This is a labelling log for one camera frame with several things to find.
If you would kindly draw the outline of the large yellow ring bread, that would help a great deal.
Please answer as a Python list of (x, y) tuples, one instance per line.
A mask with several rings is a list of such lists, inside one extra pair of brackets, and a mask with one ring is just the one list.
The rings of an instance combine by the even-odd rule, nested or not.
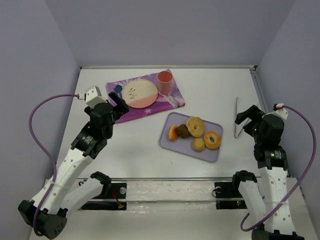
[(200, 138), (205, 133), (205, 123), (197, 116), (191, 116), (186, 121), (186, 127), (190, 134), (195, 138)]

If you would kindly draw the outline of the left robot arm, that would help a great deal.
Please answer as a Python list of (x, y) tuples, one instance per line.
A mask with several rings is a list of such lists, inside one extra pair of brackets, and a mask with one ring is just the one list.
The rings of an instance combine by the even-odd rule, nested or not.
[(70, 190), (83, 170), (107, 145), (115, 122), (129, 112), (126, 102), (115, 92), (108, 95), (116, 105), (103, 99), (96, 86), (83, 96), (76, 95), (85, 101), (84, 111), (89, 121), (71, 143), (60, 166), (53, 165), (53, 176), (45, 186), (31, 200), (23, 200), (18, 206), (24, 222), (38, 237), (55, 239), (65, 228), (69, 216), (104, 189), (111, 188), (111, 178), (97, 171), (77, 189)]

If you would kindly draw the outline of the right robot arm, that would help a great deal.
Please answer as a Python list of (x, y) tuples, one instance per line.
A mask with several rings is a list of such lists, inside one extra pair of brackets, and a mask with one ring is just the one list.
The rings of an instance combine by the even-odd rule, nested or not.
[(232, 177), (232, 186), (242, 195), (249, 214), (256, 222), (251, 233), (253, 240), (300, 240), (293, 224), (287, 194), (288, 159), (280, 146), (288, 112), (283, 107), (264, 113), (256, 105), (236, 115), (239, 125), (246, 119), (244, 132), (254, 139), (253, 155), (263, 184), (260, 193), (258, 180), (252, 172), (241, 170)]

